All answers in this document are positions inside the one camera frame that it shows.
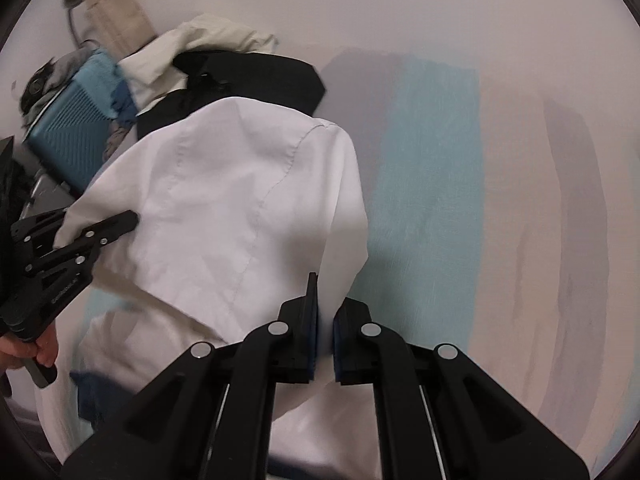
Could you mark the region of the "person's left hand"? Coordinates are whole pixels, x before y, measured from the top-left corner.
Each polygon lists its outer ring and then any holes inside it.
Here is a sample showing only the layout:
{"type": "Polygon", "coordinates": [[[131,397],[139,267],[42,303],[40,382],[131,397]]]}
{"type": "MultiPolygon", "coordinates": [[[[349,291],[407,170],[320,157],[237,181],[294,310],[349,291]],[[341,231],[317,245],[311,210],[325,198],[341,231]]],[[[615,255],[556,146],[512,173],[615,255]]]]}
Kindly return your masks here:
{"type": "Polygon", "coordinates": [[[35,342],[23,342],[12,334],[0,338],[0,368],[19,370],[24,359],[35,359],[45,367],[51,367],[58,357],[58,335],[52,323],[35,342]]]}

